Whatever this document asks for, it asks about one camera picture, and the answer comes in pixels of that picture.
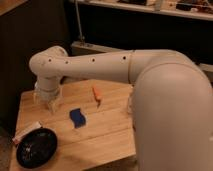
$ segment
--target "wooden table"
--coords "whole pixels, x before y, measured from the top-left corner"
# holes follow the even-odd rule
[[[101,92],[103,101],[97,108],[92,85]],[[16,131],[39,121],[52,129],[58,138],[54,156],[34,170],[78,171],[135,154],[132,120],[127,100],[132,87],[127,84],[86,80],[64,84],[60,108],[51,114],[44,104],[33,102],[33,91],[21,96]],[[75,129],[69,111],[81,108],[87,123]],[[13,147],[10,170],[25,170],[16,161]]]

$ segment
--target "dark background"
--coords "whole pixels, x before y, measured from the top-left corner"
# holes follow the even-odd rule
[[[213,22],[80,5],[86,42],[121,49],[174,49],[213,64]],[[0,16],[0,126],[13,134],[21,92],[33,89],[30,57],[78,39],[67,0],[29,0]]]

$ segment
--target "black plate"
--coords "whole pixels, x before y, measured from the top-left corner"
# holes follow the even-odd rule
[[[16,157],[25,168],[36,168],[46,163],[57,148],[57,137],[53,131],[40,128],[26,135],[18,145]]]

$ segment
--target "robot arm segment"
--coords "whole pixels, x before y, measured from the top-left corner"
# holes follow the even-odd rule
[[[53,47],[34,55],[30,67],[44,100],[57,96],[61,76],[134,84],[139,170],[213,170],[212,87],[183,54],[136,50],[68,58],[62,48]]]

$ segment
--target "blue sponge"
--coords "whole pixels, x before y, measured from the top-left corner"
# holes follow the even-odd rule
[[[86,118],[81,113],[80,108],[70,111],[70,118],[74,122],[75,128],[79,128],[86,124]]]

